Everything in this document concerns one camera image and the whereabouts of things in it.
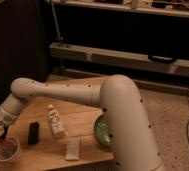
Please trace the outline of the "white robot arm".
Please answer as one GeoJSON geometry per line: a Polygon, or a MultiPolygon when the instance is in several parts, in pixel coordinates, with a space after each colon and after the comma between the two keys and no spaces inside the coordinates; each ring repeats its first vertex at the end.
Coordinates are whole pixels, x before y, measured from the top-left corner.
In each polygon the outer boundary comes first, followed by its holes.
{"type": "Polygon", "coordinates": [[[68,85],[18,78],[0,105],[0,137],[38,96],[100,108],[107,120],[117,171],[164,171],[140,91],[132,79],[112,75],[100,85],[68,85]]]}

